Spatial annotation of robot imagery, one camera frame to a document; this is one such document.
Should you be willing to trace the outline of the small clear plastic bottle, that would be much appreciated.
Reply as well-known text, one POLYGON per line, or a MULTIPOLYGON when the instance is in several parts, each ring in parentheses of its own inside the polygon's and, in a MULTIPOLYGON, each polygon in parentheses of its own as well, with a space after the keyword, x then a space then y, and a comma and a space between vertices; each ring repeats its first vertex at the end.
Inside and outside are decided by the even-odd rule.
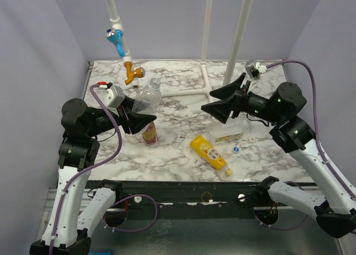
POLYGON ((136 95, 132 111, 138 114, 154 115, 161 101, 161 81, 152 78, 148 85, 136 95))

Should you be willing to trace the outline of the red gold labelled bottle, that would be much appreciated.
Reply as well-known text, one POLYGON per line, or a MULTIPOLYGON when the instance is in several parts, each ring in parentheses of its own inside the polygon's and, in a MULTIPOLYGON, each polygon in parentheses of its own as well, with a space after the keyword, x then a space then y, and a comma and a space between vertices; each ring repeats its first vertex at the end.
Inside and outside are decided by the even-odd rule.
POLYGON ((147 129, 142 133, 142 138, 146 145, 154 144, 158 141, 156 126, 154 122, 149 123, 147 129))

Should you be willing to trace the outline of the large clear plastic bottle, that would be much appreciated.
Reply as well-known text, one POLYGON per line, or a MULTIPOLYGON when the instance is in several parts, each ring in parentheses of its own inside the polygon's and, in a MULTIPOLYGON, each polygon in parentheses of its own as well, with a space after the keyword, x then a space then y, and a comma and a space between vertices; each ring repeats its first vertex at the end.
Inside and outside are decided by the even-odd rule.
POLYGON ((208 141, 212 144, 239 140, 253 128, 253 123, 246 117, 229 118, 225 124, 211 122, 205 129, 208 141))

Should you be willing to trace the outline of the yellow labelled bottle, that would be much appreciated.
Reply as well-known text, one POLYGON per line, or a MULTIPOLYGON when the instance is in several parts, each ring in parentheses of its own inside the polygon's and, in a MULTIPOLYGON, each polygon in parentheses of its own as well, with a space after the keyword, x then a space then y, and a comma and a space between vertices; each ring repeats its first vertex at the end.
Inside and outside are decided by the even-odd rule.
POLYGON ((222 170, 226 176, 230 176, 233 173, 227 166, 225 159, 203 136, 198 135, 192 139, 190 147, 214 169, 222 170))

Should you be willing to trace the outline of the blue white bottle cap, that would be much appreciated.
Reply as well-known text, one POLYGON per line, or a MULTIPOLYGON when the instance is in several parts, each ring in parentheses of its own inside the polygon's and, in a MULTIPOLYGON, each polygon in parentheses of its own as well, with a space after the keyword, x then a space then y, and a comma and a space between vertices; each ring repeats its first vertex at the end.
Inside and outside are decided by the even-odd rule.
POLYGON ((239 147, 239 146, 234 146, 234 147, 233 147, 233 152, 234 152, 234 153, 240 152, 240 147, 239 147))

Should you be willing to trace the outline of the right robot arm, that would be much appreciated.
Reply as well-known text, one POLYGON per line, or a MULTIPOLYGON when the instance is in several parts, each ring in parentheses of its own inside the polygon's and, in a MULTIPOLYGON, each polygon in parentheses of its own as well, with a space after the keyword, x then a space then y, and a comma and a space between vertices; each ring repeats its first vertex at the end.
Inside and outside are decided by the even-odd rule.
POLYGON ((272 202, 291 206, 315 219, 334 238, 354 232, 355 186, 327 156, 316 132, 299 117, 306 104, 301 89, 283 82, 267 99, 249 91, 250 81, 244 78, 242 73, 234 82, 211 91, 210 96, 217 101, 202 105, 202 111, 223 124, 241 112, 271 123, 273 141, 305 169, 322 192, 310 194, 270 176, 257 185, 257 202, 263 206, 272 202))

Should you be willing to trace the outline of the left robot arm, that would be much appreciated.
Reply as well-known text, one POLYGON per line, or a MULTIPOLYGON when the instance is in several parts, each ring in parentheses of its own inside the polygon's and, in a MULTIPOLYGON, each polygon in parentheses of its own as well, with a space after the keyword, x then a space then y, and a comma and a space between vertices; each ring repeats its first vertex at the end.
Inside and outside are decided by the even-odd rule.
POLYGON ((104 180, 84 211, 80 210, 83 192, 93 168, 115 158, 96 163, 100 147, 97 136, 121 126, 125 133, 136 134, 155 115, 137 114, 131 109, 134 100, 124 96, 117 112, 89 107, 78 98, 62 106, 61 124, 65 130, 58 154, 58 187, 52 214, 41 239, 32 243, 30 254, 88 254, 91 237, 109 207, 123 202, 122 184, 104 180))

